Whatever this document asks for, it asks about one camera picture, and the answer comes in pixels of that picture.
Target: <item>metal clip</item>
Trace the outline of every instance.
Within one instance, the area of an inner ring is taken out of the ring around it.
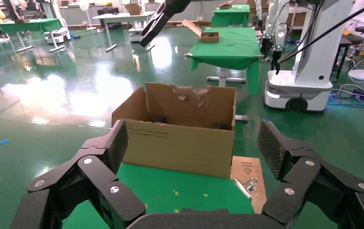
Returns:
[[[185,58],[184,58],[184,60],[188,59],[188,58],[189,58],[189,57],[191,57],[191,56],[193,56],[193,55],[192,55],[192,54],[190,54],[190,53],[185,54]]]
[[[251,178],[247,182],[243,183],[238,179],[234,179],[235,185],[244,193],[248,199],[252,199],[252,191],[256,190],[256,185],[258,184],[257,178]]]

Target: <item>wooden board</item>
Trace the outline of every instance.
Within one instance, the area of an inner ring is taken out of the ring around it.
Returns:
[[[260,214],[266,202],[261,160],[254,157],[233,156],[230,179],[239,179],[241,182],[247,182],[252,177],[258,179],[256,190],[252,192],[252,207],[255,213]]]

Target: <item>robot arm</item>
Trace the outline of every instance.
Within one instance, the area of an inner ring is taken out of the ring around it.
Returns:
[[[258,28],[262,28],[262,0],[256,0],[255,1],[255,6],[256,6],[256,26]]]
[[[268,17],[266,18],[265,35],[262,39],[261,53],[266,54],[271,48],[271,34],[273,32],[273,24],[277,16],[278,0],[270,0]]]
[[[275,44],[272,54],[272,70],[276,67],[276,74],[279,74],[280,71],[280,64],[277,61],[282,57],[284,40],[287,34],[286,20],[289,15],[288,2],[289,0],[279,0],[277,19],[273,29]]]

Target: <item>table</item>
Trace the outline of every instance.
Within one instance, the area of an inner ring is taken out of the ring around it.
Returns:
[[[53,30],[58,30],[61,27],[63,27],[60,23],[60,21],[57,18],[51,18],[51,19],[36,19],[31,20],[26,23],[15,23],[13,21],[0,23],[0,28],[4,33],[11,33],[16,32],[19,41],[22,45],[21,49],[18,49],[16,52],[23,52],[25,50],[29,50],[33,48],[33,46],[25,46],[23,43],[23,40],[20,36],[20,31],[42,31],[42,32],[49,32],[51,38],[53,39],[54,49],[50,49],[49,52],[55,52],[57,50],[60,50],[64,48],[64,45],[57,46],[56,41],[53,37]]]
[[[348,41],[344,36],[341,37],[341,41],[339,43],[338,51],[336,52],[334,66],[332,68],[332,72],[337,72],[335,78],[338,79],[339,75],[341,74],[342,67],[344,65],[347,51],[349,50],[349,47],[352,45],[350,41]],[[339,54],[341,52],[341,49],[344,48],[344,51],[342,52],[341,62],[339,63],[339,66],[337,65]]]
[[[146,205],[148,214],[181,213],[182,208],[202,211],[226,208],[229,213],[253,213],[251,200],[231,179],[128,164],[120,166],[117,176]],[[63,228],[107,226],[87,201],[63,221]]]
[[[195,70],[200,63],[220,67],[220,77],[207,77],[207,80],[218,81],[219,87],[225,87],[226,82],[246,83],[244,78],[229,78],[227,69],[245,70],[246,76],[259,77],[258,58],[261,55],[255,29],[236,28],[207,28],[205,32],[219,32],[218,43],[196,44],[187,54],[192,59],[191,70]],[[248,121],[244,115],[236,115],[236,120]]]
[[[102,19],[103,22],[105,23],[106,34],[108,35],[108,40],[109,40],[109,45],[110,45],[110,47],[106,49],[106,52],[111,51],[112,49],[116,48],[116,46],[117,46],[117,44],[112,45],[111,35],[109,34],[109,29],[108,29],[108,23],[140,21],[142,23],[142,27],[143,27],[144,21],[147,21],[148,17],[153,15],[154,13],[155,12],[153,12],[153,11],[143,12],[143,14],[140,14],[140,15],[130,15],[129,13],[118,13],[118,14],[113,15],[113,14],[107,13],[107,14],[93,17],[93,19]],[[142,30],[143,30],[143,28],[136,28],[133,23],[133,28],[130,29],[129,31],[132,33],[132,35],[136,35],[136,34],[138,35],[140,33],[140,36],[136,36],[137,40],[133,40],[133,36],[131,35],[131,41],[139,41],[138,39],[141,40],[142,39],[142,36],[141,36]],[[154,45],[150,45],[146,50],[148,51],[153,47],[154,47]]]
[[[233,5],[230,9],[216,9],[212,26],[240,25],[248,27],[249,5]]]

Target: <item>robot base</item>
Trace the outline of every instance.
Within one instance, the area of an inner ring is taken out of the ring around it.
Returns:
[[[268,72],[263,102],[265,106],[296,112],[324,112],[332,84],[296,84],[291,71]]]

